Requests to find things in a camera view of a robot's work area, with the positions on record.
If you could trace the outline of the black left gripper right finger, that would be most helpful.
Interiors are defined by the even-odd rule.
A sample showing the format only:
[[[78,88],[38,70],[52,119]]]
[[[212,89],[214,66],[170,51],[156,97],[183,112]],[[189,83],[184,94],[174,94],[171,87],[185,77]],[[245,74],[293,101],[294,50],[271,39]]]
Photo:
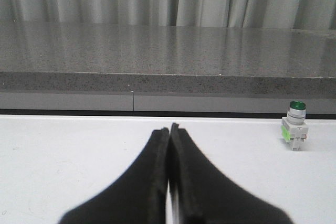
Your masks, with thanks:
[[[186,129],[173,123],[169,183],[174,223],[291,223],[281,209],[255,197],[221,173]]]

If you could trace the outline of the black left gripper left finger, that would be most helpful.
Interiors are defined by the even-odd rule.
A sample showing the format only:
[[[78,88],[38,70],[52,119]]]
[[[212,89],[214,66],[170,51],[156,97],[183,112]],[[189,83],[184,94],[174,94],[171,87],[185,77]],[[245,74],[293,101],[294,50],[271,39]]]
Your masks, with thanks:
[[[165,223],[169,130],[154,130],[136,160],[104,191],[60,223]]]

